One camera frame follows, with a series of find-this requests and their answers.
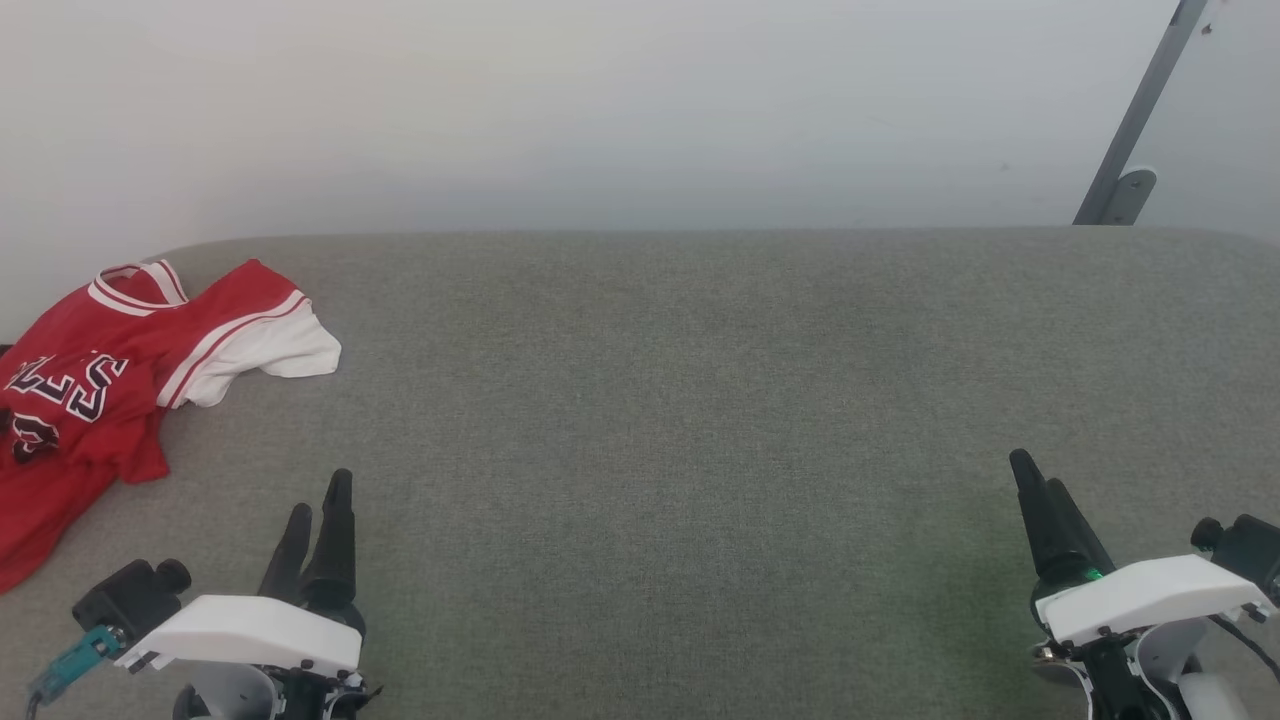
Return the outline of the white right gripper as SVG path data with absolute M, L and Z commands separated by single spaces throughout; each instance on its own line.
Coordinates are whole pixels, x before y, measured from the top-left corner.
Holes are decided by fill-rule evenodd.
M 1276 614 L 1262 591 L 1194 555 L 1115 571 L 1068 487 L 1024 448 L 1009 462 L 1037 578 L 1061 583 L 1071 568 L 1087 577 L 1034 600 L 1046 634 L 1033 651 L 1036 670 L 1079 685 L 1085 720 L 1252 720 L 1230 680 L 1201 664 L 1198 648 L 1217 626 L 1276 669 L 1236 624 Z

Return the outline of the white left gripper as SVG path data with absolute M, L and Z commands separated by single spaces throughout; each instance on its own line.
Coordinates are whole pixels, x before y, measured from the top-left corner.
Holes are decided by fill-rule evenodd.
M 297 503 L 259 596 L 204 594 L 128 648 L 132 674 L 179 662 L 173 720 L 358 720 L 380 694 L 358 671 L 353 474 L 337 469 L 308 556 L 312 509 Z M 303 607 L 284 601 L 298 601 Z

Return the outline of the red and white basketball jersey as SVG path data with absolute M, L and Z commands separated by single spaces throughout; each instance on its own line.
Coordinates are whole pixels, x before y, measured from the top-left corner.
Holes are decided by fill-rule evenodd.
M 340 342 L 284 275 L 250 260 L 188 295 L 164 260 L 109 268 L 0 352 L 0 596 L 115 483 L 169 473 L 165 415 L 259 370 L 333 373 Z

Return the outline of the grey fabric sofa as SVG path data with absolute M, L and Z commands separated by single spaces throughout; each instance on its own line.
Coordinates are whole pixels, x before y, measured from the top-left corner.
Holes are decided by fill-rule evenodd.
M 362 720 L 1083 720 L 1007 456 L 1116 562 L 1280 524 L 1280 241 L 1142 228 L 228 240 L 343 346 L 163 423 L 0 596 L 0 720 L 134 559 L 259 585 L 355 475 Z

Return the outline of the grey metal bar with bracket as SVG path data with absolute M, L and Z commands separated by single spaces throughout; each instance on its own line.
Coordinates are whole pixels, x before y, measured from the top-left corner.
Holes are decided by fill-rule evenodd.
M 1210 0 L 1178 5 L 1073 219 L 1074 225 L 1134 225 L 1157 184 L 1133 154 Z

